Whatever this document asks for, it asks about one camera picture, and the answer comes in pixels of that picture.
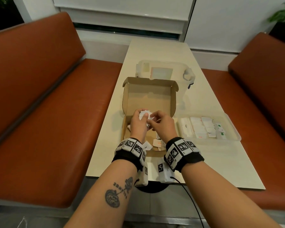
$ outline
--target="forearm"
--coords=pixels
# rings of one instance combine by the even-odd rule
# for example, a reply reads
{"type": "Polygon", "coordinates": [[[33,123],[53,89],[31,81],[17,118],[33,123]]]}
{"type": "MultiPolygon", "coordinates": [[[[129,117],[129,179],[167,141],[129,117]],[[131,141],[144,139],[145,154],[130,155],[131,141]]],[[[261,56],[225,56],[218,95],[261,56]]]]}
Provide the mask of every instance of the forearm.
{"type": "Polygon", "coordinates": [[[186,164],[181,173],[210,227],[280,227],[238,188],[204,162],[186,164]]]}
{"type": "Polygon", "coordinates": [[[65,228],[122,227],[136,174],[137,168],[131,162],[112,162],[88,191],[65,228]]]}

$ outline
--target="cardboard box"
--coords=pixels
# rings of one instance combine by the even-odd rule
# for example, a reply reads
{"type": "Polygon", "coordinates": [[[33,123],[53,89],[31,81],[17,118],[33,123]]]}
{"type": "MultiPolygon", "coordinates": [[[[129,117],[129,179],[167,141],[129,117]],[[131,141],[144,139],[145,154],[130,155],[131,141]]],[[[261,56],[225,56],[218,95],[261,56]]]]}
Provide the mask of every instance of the cardboard box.
{"type": "MultiPolygon", "coordinates": [[[[122,99],[122,110],[125,117],[122,124],[121,140],[130,137],[127,126],[131,123],[133,113],[136,109],[146,108],[151,112],[161,110],[171,117],[176,109],[176,92],[178,85],[173,80],[159,80],[140,77],[128,77],[124,81],[124,94],[122,99]]],[[[153,144],[156,132],[149,130],[145,140],[153,144]]],[[[153,147],[147,151],[147,157],[163,157],[167,151],[158,151],[153,147]]]]}

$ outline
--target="black planter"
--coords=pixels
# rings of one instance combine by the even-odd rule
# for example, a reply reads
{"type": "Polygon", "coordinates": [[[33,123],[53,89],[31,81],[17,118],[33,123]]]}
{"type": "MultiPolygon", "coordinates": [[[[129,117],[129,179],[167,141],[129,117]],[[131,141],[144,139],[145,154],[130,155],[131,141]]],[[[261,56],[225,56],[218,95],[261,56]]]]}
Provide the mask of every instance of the black planter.
{"type": "Polygon", "coordinates": [[[279,39],[282,42],[285,42],[285,23],[277,22],[273,29],[269,33],[270,36],[273,36],[276,39],[279,39]]]}
{"type": "Polygon", "coordinates": [[[6,0],[7,3],[0,6],[0,30],[24,23],[14,0],[6,0]]]}

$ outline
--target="white table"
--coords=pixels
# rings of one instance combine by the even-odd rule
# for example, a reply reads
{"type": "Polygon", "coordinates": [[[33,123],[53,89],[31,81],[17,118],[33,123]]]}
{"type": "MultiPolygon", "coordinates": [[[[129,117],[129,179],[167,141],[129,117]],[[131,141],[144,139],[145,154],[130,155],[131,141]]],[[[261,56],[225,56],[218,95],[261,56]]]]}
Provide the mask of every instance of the white table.
{"type": "MultiPolygon", "coordinates": [[[[133,39],[122,65],[86,176],[99,177],[114,157],[114,150],[120,142],[124,117],[122,84],[126,77],[135,76],[136,64],[141,60],[182,62],[192,69],[196,79],[191,88],[186,91],[182,110],[223,111],[187,44],[162,39],[133,39]]],[[[229,146],[203,145],[198,148],[201,150],[205,162],[234,186],[265,189],[240,142],[234,142],[229,146]]],[[[148,178],[150,181],[154,181],[158,177],[155,165],[152,164],[156,163],[155,158],[148,157],[147,162],[148,178]]],[[[175,171],[175,176],[184,183],[179,172],[175,171]]]]}

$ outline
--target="white string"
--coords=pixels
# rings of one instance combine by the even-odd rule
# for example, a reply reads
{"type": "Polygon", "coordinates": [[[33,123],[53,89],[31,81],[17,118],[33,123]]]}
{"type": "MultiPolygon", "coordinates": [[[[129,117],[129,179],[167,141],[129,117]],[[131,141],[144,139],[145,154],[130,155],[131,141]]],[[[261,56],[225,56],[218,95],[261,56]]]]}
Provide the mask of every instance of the white string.
{"type": "Polygon", "coordinates": [[[17,226],[17,228],[19,228],[19,226],[21,225],[21,223],[22,222],[25,222],[25,228],[27,228],[27,226],[28,226],[28,222],[26,221],[26,219],[25,219],[25,217],[23,216],[23,218],[22,218],[22,220],[21,220],[21,222],[19,223],[19,225],[17,226]]]}

